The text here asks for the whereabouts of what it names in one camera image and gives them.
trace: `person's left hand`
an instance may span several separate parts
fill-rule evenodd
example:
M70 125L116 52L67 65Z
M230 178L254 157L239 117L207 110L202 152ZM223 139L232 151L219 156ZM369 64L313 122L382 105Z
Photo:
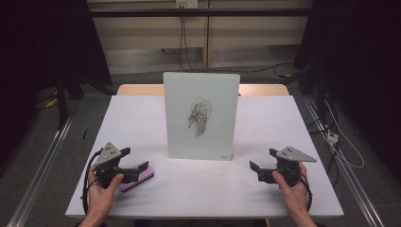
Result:
M89 187L89 207L88 214L80 226L100 226L107 218L113 205L115 189L124 179L123 174L117 174L108 188L104 188L103 184L96 180L96 166L91 166L88 175Z

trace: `purple object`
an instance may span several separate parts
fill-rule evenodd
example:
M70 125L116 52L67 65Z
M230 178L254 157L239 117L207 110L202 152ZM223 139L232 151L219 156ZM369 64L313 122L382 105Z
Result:
M137 185L139 185L139 184L145 182L146 180L152 178L153 176L154 176L153 169L152 169L151 166L148 166L148 169L147 169L147 170L145 170L145 171L143 171L143 172L141 172L141 173L139 174L139 178L138 178L138 181L137 181L137 182L132 182L132 183L121 183L121 184L118 186L118 188L120 188L120 190L121 190L122 192L126 192L126 191L132 189L133 187L135 187L135 186L137 186Z

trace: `white cable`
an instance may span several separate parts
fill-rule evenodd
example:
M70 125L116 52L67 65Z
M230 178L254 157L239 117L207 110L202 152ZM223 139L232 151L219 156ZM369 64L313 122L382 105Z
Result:
M333 116L334 123L336 123L336 126L337 126L337 128L339 129L339 132L342 134L342 136L344 136L344 138L348 141L348 143L349 143L349 144L354 148L354 150L357 152L357 155L359 155L360 160L362 160L362 165L356 166L356 165L351 164L350 162L348 162L348 161L345 159L344 156L342 156L341 154L339 154L339 152L334 148L334 146L332 146L332 147L333 147L333 150L339 155L339 157L340 157L348 166L352 166L352 167L355 167L355 168L362 168L362 167L364 167L364 166L365 166L365 160L363 160L362 155L359 153L359 151L357 150L357 148L351 143L351 141L347 138L347 136L345 136L345 134L344 134L344 133L342 132L342 130L340 129L340 126L339 126L339 124L338 124L337 121L336 121L336 117L334 116L333 112L331 111L330 105L327 103L326 100L325 100L324 102L325 102L325 104L327 105L328 110L330 111L331 115Z

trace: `white tabletop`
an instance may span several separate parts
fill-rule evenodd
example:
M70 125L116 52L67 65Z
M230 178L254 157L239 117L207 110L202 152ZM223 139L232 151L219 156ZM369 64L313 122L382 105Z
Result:
M343 215L292 96L238 99L232 161L168 158L163 96L113 96L90 156L107 142L119 149L131 148L120 167L149 161L155 172L134 189L115 193L111 218L284 217L287 211L278 185L260 183L249 162L275 168L269 148L286 146L318 160L305 163L313 193L311 216ZM84 216L83 176L66 211L69 217Z

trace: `black horizontal bar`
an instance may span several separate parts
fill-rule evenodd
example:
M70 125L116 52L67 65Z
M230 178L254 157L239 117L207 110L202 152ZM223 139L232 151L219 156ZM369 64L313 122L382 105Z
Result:
M316 9L92 9L91 11L47 11L53 16L92 17L306 17L330 16L334 10Z

